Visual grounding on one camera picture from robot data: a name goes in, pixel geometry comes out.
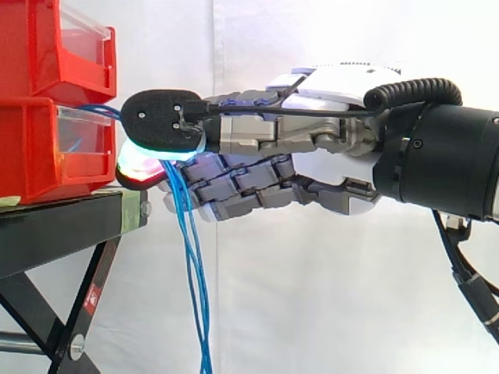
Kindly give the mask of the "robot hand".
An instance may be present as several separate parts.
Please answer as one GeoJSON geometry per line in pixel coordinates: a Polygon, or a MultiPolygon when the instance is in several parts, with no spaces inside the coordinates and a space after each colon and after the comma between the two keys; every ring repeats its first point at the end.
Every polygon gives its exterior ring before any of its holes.
{"type": "Polygon", "coordinates": [[[402,79],[369,62],[293,69],[262,90],[201,97],[189,90],[135,93],[120,111],[126,141],[115,177],[131,190],[157,187],[175,209],[170,164],[207,221],[315,203],[354,216],[380,201],[373,166],[384,117],[356,118],[368,90],[402,79]]]}

